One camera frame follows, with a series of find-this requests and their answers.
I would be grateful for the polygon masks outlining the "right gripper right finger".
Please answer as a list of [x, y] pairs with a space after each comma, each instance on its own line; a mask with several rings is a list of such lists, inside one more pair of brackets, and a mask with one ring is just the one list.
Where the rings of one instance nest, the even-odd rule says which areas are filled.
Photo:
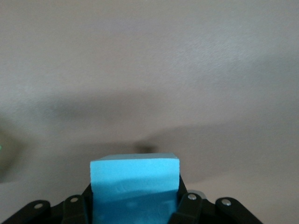
[[238, 200], [222, 197], [211, 203], [205, 196], [188, 192], [182, 177], [177, 192], [178, 207], [170, 224], [258, 224], [260, 220]]

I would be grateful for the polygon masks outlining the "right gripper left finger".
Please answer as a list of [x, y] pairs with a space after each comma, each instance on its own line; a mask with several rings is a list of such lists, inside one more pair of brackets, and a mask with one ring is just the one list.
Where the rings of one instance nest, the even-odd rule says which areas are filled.
[[91, 224], [93, 216], [93, 193], [91, 185], [81, 195], [72, 195], [61, 203], [51, 206], [49, 201], [32, 201], [4, 224]]

